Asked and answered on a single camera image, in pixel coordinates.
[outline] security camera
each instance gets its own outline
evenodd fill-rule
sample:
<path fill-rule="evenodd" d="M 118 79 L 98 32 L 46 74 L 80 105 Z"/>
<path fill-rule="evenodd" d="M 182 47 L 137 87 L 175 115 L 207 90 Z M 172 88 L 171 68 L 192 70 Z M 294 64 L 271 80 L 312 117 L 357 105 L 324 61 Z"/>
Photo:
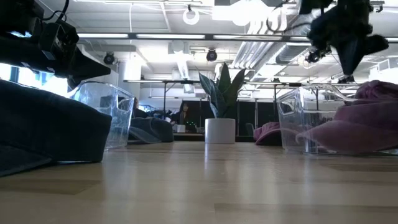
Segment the security camera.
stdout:
<path fill-rule="evenodd" d="M 107 52 L 104 58 L 104 63 L 107 65 L 114 65 L 118 60 L 114 57 L 114 52 Z"/>
<path fill-rule="evenodd" d="M 215 49 L 210 49 L 207 53 L 206 59 L 208 62 L 214 62 L 217 60 L 217 53 Z"/>

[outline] window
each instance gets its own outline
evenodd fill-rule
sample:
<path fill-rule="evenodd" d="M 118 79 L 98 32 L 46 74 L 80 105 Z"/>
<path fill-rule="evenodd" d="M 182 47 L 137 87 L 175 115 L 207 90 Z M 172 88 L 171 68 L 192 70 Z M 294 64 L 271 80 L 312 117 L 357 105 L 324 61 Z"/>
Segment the window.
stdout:
<path fill-rule="evenodd" d="M 47 72 L 35 74 L 28 68 L 19 68 L 18 83 L 40 88 L 62 96 L 65 96 L 68 92 L 68 82 L 66 78 L 58 78 L 55 77 L 54 74 Z"/>
<path fill-rule="evenodd" d="M 0 79 L 10 80 L 11 78 L 11 65 L 0 63 Z"/>

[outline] ceiling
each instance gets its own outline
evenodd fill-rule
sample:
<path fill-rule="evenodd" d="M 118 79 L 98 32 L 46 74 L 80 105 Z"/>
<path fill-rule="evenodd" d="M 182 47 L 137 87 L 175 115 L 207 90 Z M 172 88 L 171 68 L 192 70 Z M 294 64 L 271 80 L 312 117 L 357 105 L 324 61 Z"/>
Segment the ceiling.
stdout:
<path fill-rule="evenodd" d="M 46 10 L 46 16 L 51 15 L 51 11 L 61 10 L 65 3 L 64 0 L 36 0 L 43 4 Z M 196 34 L 247 34 L 250 25 L 237 26 L 232 21 L 215 21 L 212 19 L 210 5 L 213 0 L 207 0 L 205 3 L 209 6 L 201 7 L 204 13 L 200 13 L 200 19 L 195 25 L 188 25 L 182 19 L 186 6 L 166 5 L 165 12 L 161 5 L 142 5 L 133 4 L 131 6 L 131 24 L 133 32 L 172 32 L 172 33 L 196 33 Z M 374 26 L 374 33 L 393 37 L 398 35 L 398 8 L 396 6 L 388 7 L 381 13 L 372 13 L 370 21 Z M 130 4 L 104 4 L 103 2 L 76 2 L 70 1 L 67 11 L 68 22 L 75 26 L 78 32 L 130 32 L 129 18 Z M 241 14 L 250 13 L 241 9 Z M 109 49 L 112 46 L 125 46 L 122 52 L 115 52 L 120 58 L 129 57 L 130 45 L 134 45 L 140 51 L 146 61 L 142 68 L 142 74 L 152 75 L 156 73 L 171 73 L 177 69 L 177 63 L 168 55 L 168 45 L 171 41 L 154 40 L 101 40 L 101 41 L 82 41 L 88 51 L 102 57 L 105 55 L 103 49 Z M 218 53 L 218 60 L 232 62 L 242 44 L 242 42 L 228 41 L 187 41 L 189 51 L 192 57 L 187 65 L 189 69 L 212 70 L 214 71 L 216 62 L 207 62 L 205 57 L 208 49 L 214 48 Z M 298 62 L 303 56 L 297 57 L 292 63 L 286 65 L 280 72 L 273 75 L 280 76 L 284 80 L 314 80 L 324 81 L 333 75 L 341 73 L 341 67 L 338 64 L 338 57 L 334 52 L 327 56 L 315 66 L 302 65 Z M 391 45 L 388 50 L 370 55 L 361 62 L 355 75 L 356 80 L 364 80 L 369 76 L 369 69 L 377 63 L 384 61 L 389 57 L 398 57 L 398 45 Z"/>

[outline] desk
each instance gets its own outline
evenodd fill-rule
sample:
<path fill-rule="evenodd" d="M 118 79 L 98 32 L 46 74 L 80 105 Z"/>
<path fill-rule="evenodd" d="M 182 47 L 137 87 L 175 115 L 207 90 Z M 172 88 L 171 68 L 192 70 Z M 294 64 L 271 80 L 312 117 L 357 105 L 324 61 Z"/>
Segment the desk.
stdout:
<path fill-rule="evenodd" d="M 0 223 L 388 224 L 398 220 L 397 192 L 395 157 L 131 145 L 100 164 L 0 178 Z"/>

